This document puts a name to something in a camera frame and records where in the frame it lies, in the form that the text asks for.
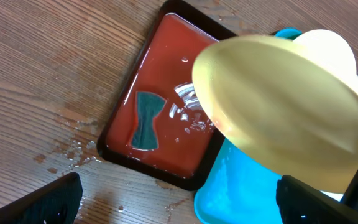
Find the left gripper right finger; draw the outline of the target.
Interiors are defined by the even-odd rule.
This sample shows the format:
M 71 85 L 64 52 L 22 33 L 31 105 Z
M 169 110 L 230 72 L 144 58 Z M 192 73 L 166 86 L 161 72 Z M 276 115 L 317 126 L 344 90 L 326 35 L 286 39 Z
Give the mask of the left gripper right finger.
M 276 201 L 284 224 L 358 224 L 358 170 L 340 201 L 290 175 L 277 182 Z

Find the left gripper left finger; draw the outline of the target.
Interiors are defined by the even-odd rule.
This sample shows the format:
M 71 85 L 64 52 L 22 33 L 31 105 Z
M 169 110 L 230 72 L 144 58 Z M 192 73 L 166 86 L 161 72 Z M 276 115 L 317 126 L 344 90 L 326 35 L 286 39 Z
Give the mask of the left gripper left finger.
M 71 172 L 0 208 L 0 223 L 67 223 L 75 221 L 83 188 Z

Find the yellow-green plate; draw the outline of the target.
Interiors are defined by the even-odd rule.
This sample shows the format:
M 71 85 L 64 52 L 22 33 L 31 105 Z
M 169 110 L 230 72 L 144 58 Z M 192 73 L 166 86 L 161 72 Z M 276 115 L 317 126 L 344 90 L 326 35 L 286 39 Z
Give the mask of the yellow-green plate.
M 341 79 L 357 78 L 354 53 L 339 34 L 326 29 L 305 32 L 293 40 L 305 58 Z
M 238 149 L 279 175 L 343 193 L 358 169 L 358 76 L 271 35 L 201 51 L 192 68 L 200 105 Z

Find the dark green sponge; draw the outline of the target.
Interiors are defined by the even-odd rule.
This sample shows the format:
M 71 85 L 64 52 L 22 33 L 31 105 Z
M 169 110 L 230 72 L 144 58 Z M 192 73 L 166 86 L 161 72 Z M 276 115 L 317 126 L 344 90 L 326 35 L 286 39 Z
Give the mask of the dark green sponge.
M 160 114 L 166 100 L 148 91 L 138 91 L 135 99 L 136 124 L 130 144 L 134 149 L 152 151 L 158 148 L 154 119 Z

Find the teal plastic tray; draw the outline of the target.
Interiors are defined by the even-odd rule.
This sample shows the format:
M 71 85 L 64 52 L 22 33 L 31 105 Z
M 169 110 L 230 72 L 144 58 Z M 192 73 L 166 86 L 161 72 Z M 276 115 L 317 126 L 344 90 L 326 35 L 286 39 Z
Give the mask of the teal plastic tray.
M 293 41 L 299 35 L 280 31 L 271 36 Z M 205 223 L 283 223 L 276 201 L 277 182 L 283 176 L 253 160 L 224 136 L 212 171 L 196 193 L 195 212 Z M 337 201 L 345 193 L 319 191 Z

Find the red and black tray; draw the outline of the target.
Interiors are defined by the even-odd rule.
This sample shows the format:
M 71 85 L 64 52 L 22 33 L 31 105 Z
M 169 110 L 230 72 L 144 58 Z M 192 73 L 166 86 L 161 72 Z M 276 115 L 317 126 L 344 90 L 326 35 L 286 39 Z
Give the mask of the red and black tray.
M 99 155 L 115 164 L 193 191 L 205 183 L 224 136 L 203 111 L 191 71 L 197 55 L 233 33 L 185 1 L 166 1 L 101 133 Z M 134 149 L 130 140 L 138 91 L 166 100 L 154 119 L 158 148 Z

